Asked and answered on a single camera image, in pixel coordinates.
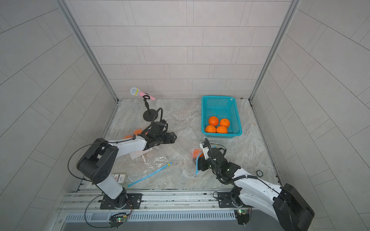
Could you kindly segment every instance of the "ventilation grille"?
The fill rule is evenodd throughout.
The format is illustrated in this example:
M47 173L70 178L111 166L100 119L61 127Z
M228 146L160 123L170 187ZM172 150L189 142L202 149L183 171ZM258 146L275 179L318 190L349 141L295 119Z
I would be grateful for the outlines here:
M86 213L86 220L90 222L107 222L109 217L117 212ZM205 220L235 220L233 210L209 211L138 211L133 212L128 221L205 221ZM85 222L84 213L68 213L64 222Z

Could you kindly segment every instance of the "blue plastic basket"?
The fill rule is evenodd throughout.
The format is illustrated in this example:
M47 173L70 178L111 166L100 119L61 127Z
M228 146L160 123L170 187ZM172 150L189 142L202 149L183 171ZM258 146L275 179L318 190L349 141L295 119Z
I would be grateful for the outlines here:
M211 116L219 120L228 119L230 126L227 134L209 133L204 129L209 125L208 120ZM234 97L208 95L202 97L202 132L206 137L233 138L242 134L242 124L240 123L238 108Z

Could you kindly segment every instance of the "microphone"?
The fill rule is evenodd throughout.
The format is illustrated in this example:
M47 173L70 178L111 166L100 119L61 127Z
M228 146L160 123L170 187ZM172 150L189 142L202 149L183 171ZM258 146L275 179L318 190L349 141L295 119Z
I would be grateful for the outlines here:
M147 93L140 91L138 88L131 88L130 92L131 92L132 95L138 95L138 96L148 95ZM154 97L152 97L150 95L148 95L148 96L149 96L148 99L155 100Z

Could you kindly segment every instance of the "tiled wall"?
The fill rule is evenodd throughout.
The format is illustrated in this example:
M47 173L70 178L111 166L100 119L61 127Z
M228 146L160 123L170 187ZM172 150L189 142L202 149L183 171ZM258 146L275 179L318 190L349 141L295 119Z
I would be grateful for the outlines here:
M54 0L0 1L1 230L47 228L114 105Z
M248 98L290 4L66 2L118 98Z
M317 231L370 228L369 15L370 1L302 0L253 101Z

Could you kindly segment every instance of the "microphone stand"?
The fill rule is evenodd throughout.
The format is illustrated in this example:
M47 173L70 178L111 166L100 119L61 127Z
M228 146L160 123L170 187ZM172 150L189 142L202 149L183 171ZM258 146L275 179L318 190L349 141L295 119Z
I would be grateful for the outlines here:
M154 109L149 109L149 104L147 102L147 99L150 99L150 96L149 95L143 95L143 98L144 98L144 103L145 103L145 107L147 108L147 110L144 112L144 114L142 115L144 120L146 121L153 121L153 118L156 119L158 117L158 114L157 114L157 111L154 110Z

